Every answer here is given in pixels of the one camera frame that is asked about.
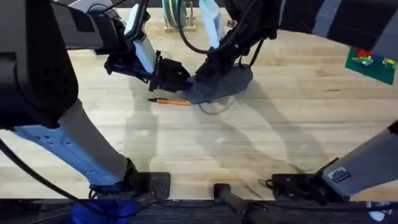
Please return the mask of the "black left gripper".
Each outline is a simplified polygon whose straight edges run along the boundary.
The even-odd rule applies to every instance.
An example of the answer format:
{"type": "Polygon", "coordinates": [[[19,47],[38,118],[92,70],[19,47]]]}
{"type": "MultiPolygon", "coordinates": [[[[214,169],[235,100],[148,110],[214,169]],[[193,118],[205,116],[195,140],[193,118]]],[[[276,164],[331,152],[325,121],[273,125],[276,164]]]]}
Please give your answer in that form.
{"type": "MultiPolygon", "coordinates": [[[[149,91],[154,91],[160,87],[159,72],[161,60],[161,52],[156,50],[154,71],[148,72],[135,54],[110,54],[104,63],[104,68],[108,75],[116,72],[130,77],[135,77],[140,81],[149,84],[149,91]]],[[[163,81],[163,90],[175,93],[192,87],[192,83],[187,80],[190,78],[190,74],[181,62],[164,58],[162,66],[165,77],[169,79],[163,81]]]]}

